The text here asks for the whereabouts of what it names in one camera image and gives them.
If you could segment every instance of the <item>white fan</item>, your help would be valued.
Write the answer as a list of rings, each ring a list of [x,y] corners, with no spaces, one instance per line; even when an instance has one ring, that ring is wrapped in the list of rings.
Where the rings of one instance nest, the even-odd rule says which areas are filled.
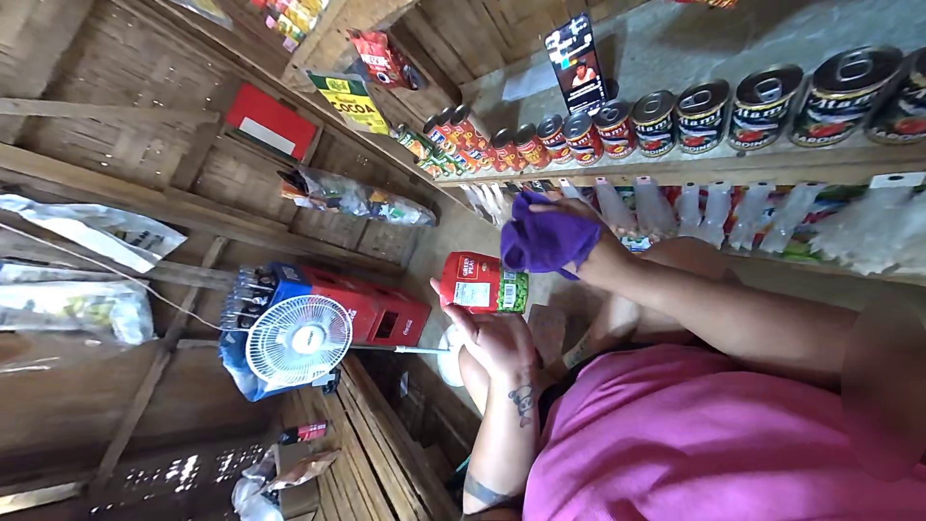
[[[321,295],[273,305],[247,333],[247,364],[258,378],[301,386],[326,375],[347,353],[354,326],[344,306]]]

